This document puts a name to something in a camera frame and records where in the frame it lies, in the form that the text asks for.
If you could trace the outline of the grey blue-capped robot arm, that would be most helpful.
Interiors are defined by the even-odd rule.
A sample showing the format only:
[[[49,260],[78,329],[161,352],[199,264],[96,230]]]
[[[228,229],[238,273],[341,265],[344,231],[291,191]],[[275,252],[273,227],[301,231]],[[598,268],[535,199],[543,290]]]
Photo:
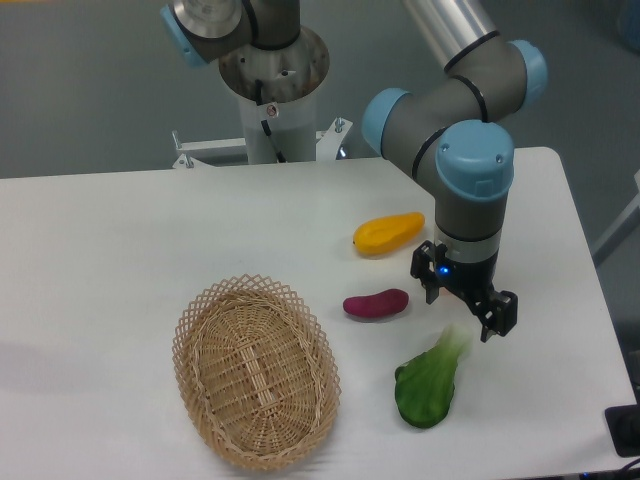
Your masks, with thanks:
[[[548,83],[542,53],[506,41],[476,1],[409,1],[406,9],[445,73],[427,95],[387,89],[368,104],[365,141],[435,201],[435,234],[413,254],[411,275],[428,301],[460,298],[489,338],[517,322],[518,299],[497,291],[497,262],[514,145],[500,121],[536,101]],[[329,54],[301,23],[296,1],[171,1],[161,17],[191,66],[217,63],[243,108],[251,163],[314,161],[309,100]]]

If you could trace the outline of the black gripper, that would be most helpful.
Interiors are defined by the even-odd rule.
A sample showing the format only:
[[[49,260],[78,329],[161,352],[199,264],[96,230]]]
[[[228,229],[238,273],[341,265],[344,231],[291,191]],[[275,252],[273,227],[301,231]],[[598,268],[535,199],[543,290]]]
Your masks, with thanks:
[[[417,247],[410,275],[420,281],[427,304],[433,304],[441,288],[454,294],[468,306],[482,324],[480,340],[506,336],[517,324],[518,296],[496,291],[493,284],[498,252],[479,262],[461,262],[448,257],[444,244],[434,246],[426,240]]]

